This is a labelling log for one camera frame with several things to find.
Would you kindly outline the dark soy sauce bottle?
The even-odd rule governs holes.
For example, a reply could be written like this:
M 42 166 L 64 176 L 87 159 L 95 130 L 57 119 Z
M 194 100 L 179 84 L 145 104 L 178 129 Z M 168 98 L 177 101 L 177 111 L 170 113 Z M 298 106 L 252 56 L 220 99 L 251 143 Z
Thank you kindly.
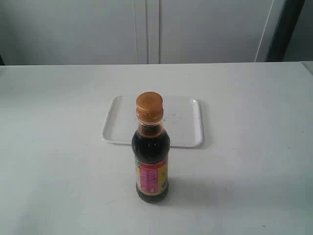
M 168 154 L 170 138 L 163 128 L 163 99 L 145 92 L 136 99 L 138 127 L 132 138 L 136 191 L 147 203 L 162 201 L 169 189 Z

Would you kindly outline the white rectangular tray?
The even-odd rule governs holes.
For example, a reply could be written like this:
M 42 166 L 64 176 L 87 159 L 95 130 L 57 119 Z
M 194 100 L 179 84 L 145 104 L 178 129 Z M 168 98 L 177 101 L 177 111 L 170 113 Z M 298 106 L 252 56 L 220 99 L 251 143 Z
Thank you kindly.
M 111 102 L 104 122 L 101 138 L 114 144 L 132 143 L 138 126 L 136 95 L 119 95 Z M 198 100 L 187 96 L 163 97 L 163 127 L 171 147 L 192 148 L 203 141 L 201 106 Z

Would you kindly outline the dark vertical post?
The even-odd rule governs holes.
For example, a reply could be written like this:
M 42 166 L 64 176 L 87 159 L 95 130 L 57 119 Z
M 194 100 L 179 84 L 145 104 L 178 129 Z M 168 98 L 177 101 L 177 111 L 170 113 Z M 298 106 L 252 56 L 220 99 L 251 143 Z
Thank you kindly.
M 305 0 L 286 0 L 269 45 L 266 62 L 282 62 Z

